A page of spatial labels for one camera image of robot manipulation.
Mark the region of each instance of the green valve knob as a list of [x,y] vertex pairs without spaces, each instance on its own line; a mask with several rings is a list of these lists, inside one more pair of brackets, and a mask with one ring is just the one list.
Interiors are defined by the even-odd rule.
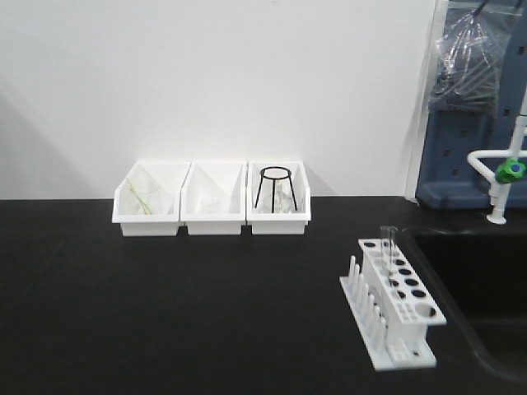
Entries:
[[516,159],[509,158],[497,167],[495,177],[500,184],[510,184],[521,180],[525,165]]

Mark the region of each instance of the faucet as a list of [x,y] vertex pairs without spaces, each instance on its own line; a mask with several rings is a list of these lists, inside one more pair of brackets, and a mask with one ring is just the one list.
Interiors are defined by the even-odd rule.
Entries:
[[[527,136],[527,89],[520,113],[516,117],[514,132],[512,133],[511,144],[506,150],[479,150],[472,151],[467,156],[467,161],[473,166],[490,184],[488,190],[490,196],[492,213],[487,215],[487,219],[497,225],[504,225],[507,219],[503,216],[511,184],[519,181],[525,172],[525,165],[518,161],[518,158],[527,157],[527,151],[522,151],[524,139]],[[501,163],[496,171],[490,170],[480,160],[481,158],[507,158]]]

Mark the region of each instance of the white wall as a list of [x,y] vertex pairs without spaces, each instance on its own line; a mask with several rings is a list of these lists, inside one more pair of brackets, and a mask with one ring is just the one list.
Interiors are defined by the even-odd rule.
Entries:
[[403,195],[435,0],[2,0],[0,198],[111,198],[139,158],[303,160]]

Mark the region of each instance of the white plastic bin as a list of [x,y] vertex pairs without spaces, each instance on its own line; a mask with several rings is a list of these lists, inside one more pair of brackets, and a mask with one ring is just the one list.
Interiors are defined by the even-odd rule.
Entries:
[[[271,212],[273,182],[262,182],[258,206],[256,198],[260,185],[260,171],[266,167],[282,167],[291,171],[292,191],[296,200],[294,208],[291,186],[288,179],[275,185],[275,212]],[[276,176],[287,175],[277,170]],[[302,162],[249,162],[247,177],[247,222],[253,235],[303,235],[305,226],[311,220],[311,193]]]
[[189,162],[136,162],[114,195],[112,222],[123,236],[175,236],[180,221],[180,193]]
[[189,235],[239,235],[245,224],[245,162],[197,162],[181,191]]

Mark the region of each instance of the white faucet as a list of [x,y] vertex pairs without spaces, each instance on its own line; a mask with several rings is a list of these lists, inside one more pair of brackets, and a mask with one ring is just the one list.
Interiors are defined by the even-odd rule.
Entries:
[[[527,157],[527,151],[522,151],[525,136],[527,136],[527,90],[525,90],[524,100],[521,104],[520,113],[516,117],[516,125],[512,133],[511,144],[507,150],[479,150],[472,151],[467,156],[467,160],[490,184],[488,194],[491,198],[491,205],[494,206],[492,213],[487,215],[487,219],[498,225],[504,225],[507,220],[503,216],[505,206],[511,190],[511,182],[504,181],[497,177],[497,174],[490,170],[480,161],[480,158],[509,158],[518,160],[518,158]],[[511,171],[517,173],[519,178],[523,174],[525,166],[521,163],[514,163]]]

